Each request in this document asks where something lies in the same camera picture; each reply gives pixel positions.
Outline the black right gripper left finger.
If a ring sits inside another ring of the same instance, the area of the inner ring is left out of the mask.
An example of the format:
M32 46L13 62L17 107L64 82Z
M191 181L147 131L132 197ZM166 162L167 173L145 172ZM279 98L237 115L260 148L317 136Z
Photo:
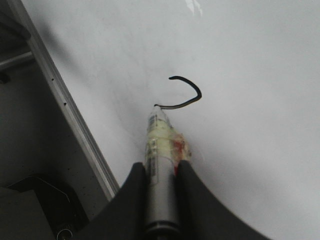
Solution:
M115 197L81 231L76 240L141 240L145 216L147 176L141 162L130 173Z

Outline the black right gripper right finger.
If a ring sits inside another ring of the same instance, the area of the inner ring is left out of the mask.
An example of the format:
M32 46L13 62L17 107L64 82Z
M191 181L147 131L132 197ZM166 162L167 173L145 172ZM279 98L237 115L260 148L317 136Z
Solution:
M175 187L183 240L268 239L227 209L186 160L178 164Z

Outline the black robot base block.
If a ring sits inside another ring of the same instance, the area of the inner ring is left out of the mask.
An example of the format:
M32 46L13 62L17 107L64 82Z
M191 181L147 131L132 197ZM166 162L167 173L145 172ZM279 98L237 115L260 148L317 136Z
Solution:
M89 223L72 187L30 175L0 188L2 240L69 240Z

